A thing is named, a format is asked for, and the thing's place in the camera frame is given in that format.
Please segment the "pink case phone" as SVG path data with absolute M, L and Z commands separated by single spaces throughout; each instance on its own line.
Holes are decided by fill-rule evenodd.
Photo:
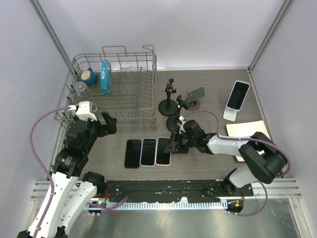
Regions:
M 169 145 L 170 138 L 159 137 L 157 141 L 156 165 L 169 166 L 171 163 L 171 154 L 165 153 L 164 150 Z

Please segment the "lilac case phone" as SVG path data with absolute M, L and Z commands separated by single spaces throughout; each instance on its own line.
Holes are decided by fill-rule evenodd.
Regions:
M 230 109 L 239 111 L 244 103 L 249 88 L 249 83 L 239 80 L 235 81 L 226 106 Z
M 157 140 L 144 138 L 141 144 L 140 166 L 153 167 L 156 163 Z

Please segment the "black phone stand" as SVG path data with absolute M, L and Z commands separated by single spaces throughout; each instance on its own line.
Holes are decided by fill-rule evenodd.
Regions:
M 176 93 L 176 89 L 173 87 L 174 79 L 171 78 L 168 80 L 168 83 L 165 87 L 166 99 L 162 100 L 158 105 L 158 111 L 166 117 L 174 114 L 177 103 L 171 99 L 171 94 Z
M 182 108 L 184 108 L 185 110 L 188 110 L 189 108 L 189 104 L 182 99 L 181 95 L 179 95 L 176 98 L 176 101 L 177 101 L 177 105 L 175 107 L 174 113 L 171 116 L 169 116 L 168 119 L 166 120 L 166 128 L 170 132 L 180 130 L 180 126 L 178 125 L 180 112 Z

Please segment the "black phone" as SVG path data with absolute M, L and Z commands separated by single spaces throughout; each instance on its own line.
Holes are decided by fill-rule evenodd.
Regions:
M 126 142 L 124 167 L 126 169 L 137 169 L 140 166 L 141 141 L 129 139 Z

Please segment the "black front phone stand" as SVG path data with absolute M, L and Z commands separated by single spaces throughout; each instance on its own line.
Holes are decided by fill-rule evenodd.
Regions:
M 166 117 L 174 114 L 177 103 L 171 99 L 171 94 L 176 93 L 176 89 L 173 87 L 174 79 L 171 78 L 168 80 L 168 83 L 165 87 L 166 99 L 162 100 L 158 105 L 158 111 Z

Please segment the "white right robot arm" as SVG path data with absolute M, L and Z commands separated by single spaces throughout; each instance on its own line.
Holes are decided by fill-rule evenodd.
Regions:
M 222 192 L 230 196 L 250 183 L 270 184 L 284 168 L 289 167 L 287 155 L 262 132 L 255 132 L 250 137 L 221 136 L 206 133 L 193 119 L 184 120 L 172 131 L 163 151 L 186 154 L 190 148 L 205 154 L 226 154 L 244 159 L 245 166 L 233 169 L 223 180 Z

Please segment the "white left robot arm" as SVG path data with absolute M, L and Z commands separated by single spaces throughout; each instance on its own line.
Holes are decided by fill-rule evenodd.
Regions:
M 105 124 L 98 119 L 74 116 L 64 139 L 64 147 L 57 154 L 52 173 L 48 174 L 49 189 L 32 225 L 18 234 L 19 238 L 66 238 L 75 220 L 91 198 L 105 193 L 104 176 L 88 172 L 74 196 L 70 192 L 88 162 L 88 155 L 97 138 L 117 131 L 117 119 L 102 112 Z

